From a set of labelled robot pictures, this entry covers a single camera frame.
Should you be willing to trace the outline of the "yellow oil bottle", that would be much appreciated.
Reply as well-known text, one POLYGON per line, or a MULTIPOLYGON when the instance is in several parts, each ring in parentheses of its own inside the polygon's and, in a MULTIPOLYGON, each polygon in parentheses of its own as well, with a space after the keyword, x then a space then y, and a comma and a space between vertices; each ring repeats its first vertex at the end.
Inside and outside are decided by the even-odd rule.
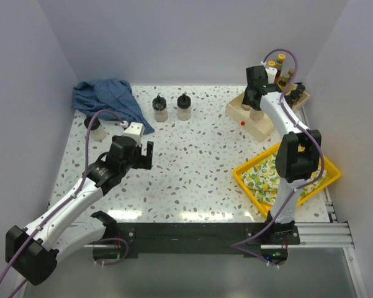
POLYGON ((279 87, 280 87, 281 90, 285 89, 285 87, 287 86, 289 80, 290 80, 290 76, 289 76, 288 73, 286 73, 284 75, 280 75, 277 84, 279 85, 279 87))
POLYGON ((295 76, 295 68, 291 68, 291 69, 288 71, 287 74, 289 75, 289 77, 288 77, 288 82, 293 81, 293 80, 294 80, 294 76, 295 76))

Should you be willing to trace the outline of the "taped lid glass jar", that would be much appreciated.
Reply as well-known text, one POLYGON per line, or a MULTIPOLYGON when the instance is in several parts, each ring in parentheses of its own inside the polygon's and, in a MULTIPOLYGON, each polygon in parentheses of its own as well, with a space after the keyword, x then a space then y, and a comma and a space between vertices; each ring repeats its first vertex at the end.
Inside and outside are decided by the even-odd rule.
POLYGON ((157 95, 152 101, 154 118, 157 122, 165 122, 168 119, 166 99, 157 95))

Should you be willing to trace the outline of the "red cap sauce bottle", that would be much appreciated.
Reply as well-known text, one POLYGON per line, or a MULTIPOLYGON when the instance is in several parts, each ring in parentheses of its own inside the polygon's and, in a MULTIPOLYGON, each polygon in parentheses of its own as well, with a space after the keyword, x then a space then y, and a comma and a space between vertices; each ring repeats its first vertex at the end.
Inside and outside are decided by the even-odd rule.
POLYGON ((286 55, 283 53, 278 54, 277 60, 276 60, 276 68, 277 70, 281 70, 283 63, 285 61, 286 55))

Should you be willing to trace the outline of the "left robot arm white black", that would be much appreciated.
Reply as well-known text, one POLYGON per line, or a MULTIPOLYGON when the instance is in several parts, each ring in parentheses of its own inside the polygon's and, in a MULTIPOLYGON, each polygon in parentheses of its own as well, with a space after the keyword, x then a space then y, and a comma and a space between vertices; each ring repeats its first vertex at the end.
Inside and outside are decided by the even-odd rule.
POLYGON ((13 226, 5 236, 5 260, 34 286, 55 270, 63 232, 86 209, 120 184, 131 169, 152 168, 152 141, 142 148, 135 137, 112 137, 109 151, 99 155, 67 195, 26 227, 13 226))

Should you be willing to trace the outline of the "yellow cap sauce bottle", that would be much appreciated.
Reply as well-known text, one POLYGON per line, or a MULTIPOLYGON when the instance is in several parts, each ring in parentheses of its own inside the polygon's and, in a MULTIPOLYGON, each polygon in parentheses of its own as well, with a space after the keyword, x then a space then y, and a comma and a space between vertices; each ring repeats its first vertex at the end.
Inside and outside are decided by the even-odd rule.
POLYGON ((268 62, 268 67, 274 68, 275 70, 277 69, 277 63, 275 61, 269 61, 268 62))

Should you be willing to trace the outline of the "small front spice jar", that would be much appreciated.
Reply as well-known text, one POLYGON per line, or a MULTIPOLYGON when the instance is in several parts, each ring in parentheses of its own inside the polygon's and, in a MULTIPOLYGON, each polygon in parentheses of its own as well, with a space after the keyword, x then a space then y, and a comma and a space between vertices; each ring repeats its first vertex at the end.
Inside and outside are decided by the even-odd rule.
POLYGON ((302 94, 305 92, 306 87, 302 83, 300 83, 300 84, 297 84, 295 90, 297 91, 298 97, 301 97, 302 94))

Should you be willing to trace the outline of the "dark spice shaker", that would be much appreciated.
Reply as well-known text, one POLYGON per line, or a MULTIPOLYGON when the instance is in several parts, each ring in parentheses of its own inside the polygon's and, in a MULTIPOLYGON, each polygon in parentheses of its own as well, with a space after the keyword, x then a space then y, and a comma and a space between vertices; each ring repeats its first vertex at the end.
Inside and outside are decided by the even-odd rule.
POLYGON ((300 98, 300 91, 298 89, 292 90, 289 94, 289 104, 294 105, 300 98))

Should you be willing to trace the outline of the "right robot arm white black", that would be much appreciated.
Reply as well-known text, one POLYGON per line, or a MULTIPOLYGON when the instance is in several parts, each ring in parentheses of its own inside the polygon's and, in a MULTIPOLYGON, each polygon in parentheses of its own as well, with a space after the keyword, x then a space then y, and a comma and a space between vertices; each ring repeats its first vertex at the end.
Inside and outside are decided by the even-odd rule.
POLYGON ((277 244, 286 236, 283 225, 295 220, 295 208, 302 189, 319 179, 311 179, 318 168, 324 170, 321 133, 299 121, 280 87, 269 82, 263 65, 247 68, 246 82, 243 101, 252 110, 264 112, 282 137, 275 162, 280 177, 279 188, 264 228, 265 239, 277 244))

